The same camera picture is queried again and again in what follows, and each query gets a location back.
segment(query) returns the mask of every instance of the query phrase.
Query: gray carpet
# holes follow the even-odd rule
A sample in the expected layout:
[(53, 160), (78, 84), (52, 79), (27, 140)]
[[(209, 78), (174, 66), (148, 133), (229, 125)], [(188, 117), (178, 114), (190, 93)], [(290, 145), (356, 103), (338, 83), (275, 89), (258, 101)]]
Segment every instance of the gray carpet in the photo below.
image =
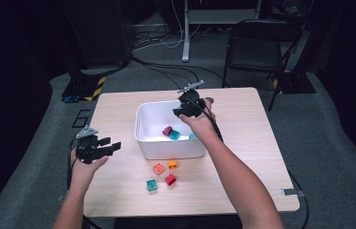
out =
[[(193, 41), (190, 62), (186, 65), (222, 74), (226, 41), (226, 34), (203, 36)], [(134, 56), (148, 62), (182, 64), (181, 50), (182, 44), (174, 49), (160, 45), (134, 52)], [(221, 79), (217, 75), (195, 71), (205, 81), (202, 88), (220, 87)], [(189, 73), (184, 75), (196, 81)], [(231, 86), (260, 88), (261, 100), (267, 109), (273, 92), (266, 86), (263, 76), (230, 75), (238, 75), (229, 81)], [(308, 78), (316, 94), (279, 94), (273, 111), (267, 115), (285, 164), (308, 195), (308, 228), (356, 228), (356, 148), (343, 132), (323, 85), (312, 73)], [(179, 76), (173, 79), (181, 87), (188, 83)], [(0, 197), (0, 228), (50, 228), (55, 220), (61, 207), (58, 196), (66, 194), (68, 145), (80, 130), (72, 128), (73, 121), (81, 109), (91, 110), (85, 115), (92, 116), (95, 106), (95, 102), (61, 102), (69, 80), (64, 74), (51, 81), (50, 107)], [(124, 70), (107, 77), (102, 92), (176, 89), (177, 86), (162, 74), (131, 62)], [(286, 228), (300, 228), (305, 218), (303, 200), (300, 210), (282, 213), (282, 217)], [(113, 228), (114, 219), (93, 220), (103, 228)]]

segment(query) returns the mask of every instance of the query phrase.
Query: forearm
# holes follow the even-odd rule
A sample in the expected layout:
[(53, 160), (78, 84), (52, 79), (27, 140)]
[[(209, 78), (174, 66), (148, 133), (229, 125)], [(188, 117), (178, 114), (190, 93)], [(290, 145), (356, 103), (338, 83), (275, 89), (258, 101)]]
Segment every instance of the forearm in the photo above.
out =
[(216, 166), (222, 186), (237, 210), (242, 225), (283, 227), (272, 198), (255, 173), (216, 136), (208, 136), (202, 142)]
[(82, 228), (84, 197), (83, 192), (70, 189), (52, 228)]

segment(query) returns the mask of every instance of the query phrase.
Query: table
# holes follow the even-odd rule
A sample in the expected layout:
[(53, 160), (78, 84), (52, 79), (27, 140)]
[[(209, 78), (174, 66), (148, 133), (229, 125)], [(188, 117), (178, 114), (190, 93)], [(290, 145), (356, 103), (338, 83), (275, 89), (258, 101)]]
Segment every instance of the table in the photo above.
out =
[(188, 0), (184, 0), (184, 45), (181, 61), (189, 61), (189, 24), (236, 24), (241, 20), (259, 18), (262, 0), (251, 10), (189, 10)]
[[(296, 211), (297, 197), (285, 196), (282, 188), (293, 188), (282, 154), (273, 135), (258, 92), (253, 88), (198, 90), (201, 97), (213, 97), (225, 144), (262, 180), (280, 212)], [(169, 171), (167, 160), (147, 160), (134, 136), (137, 107), (146, 102), (175, 100), (177, 91), (102, 94), (97, 101), (91, 127), (99, 138), (121, 141), (121, 149), (100, 168), (85, 198), (88, 217), (150, 217), (233, 214), (208, 155), (178, 159), (178, 168)], [(153, 166), (166, 171), (157, 176)], [(167, 186), (170, 173), (176, 183)], [(157, 180), (149, 192), (146, 181)]]

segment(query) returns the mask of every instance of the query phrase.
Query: chair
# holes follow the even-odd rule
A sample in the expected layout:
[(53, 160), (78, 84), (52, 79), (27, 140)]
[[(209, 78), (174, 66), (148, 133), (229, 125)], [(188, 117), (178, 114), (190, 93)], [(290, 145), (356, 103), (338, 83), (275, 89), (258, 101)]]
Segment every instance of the chair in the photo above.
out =
[[(275, 76), (278, 85), (268, 108), (270, 112), (281, 90), (280, 78), (302, 33), (300, 26), (283, 20), (251, 19), (234, 25), (226, 49), (222, 87), (226, 84), (227, 69), (269, 73), (267, 79)], [(284, 55), (283, 42), (289, 44)]]

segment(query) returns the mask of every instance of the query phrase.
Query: hand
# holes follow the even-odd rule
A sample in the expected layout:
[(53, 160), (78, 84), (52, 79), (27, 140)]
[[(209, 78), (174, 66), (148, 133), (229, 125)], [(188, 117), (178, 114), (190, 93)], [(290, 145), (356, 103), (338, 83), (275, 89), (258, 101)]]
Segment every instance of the hand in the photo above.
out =
[(104, 165), (108, 159), (108, 156), (104, 156), (91, 164), (85, 164), (76, 158), (76, 149), (73, 149), (71, 152), (71, 164), (74, 162), (74, 165), (70, 191), (81, 192), (82, 195), (85, 195), (86, 192), (88, 192), (89, 185), (94, 179), (94, 173)]
[[(209, 99), (204, 99), (206, 108), (204, 111), (211, 115), (214, 120), (216, 116), (211, 112), (211, 102)], [(179, 116), (180, 120), (190, 126), (195, 136), (203, 142), (203, 140), (211, 139), (217, 136), (211, 120), (201, 113), (198, 117), (188, 117), (184, 114)]]

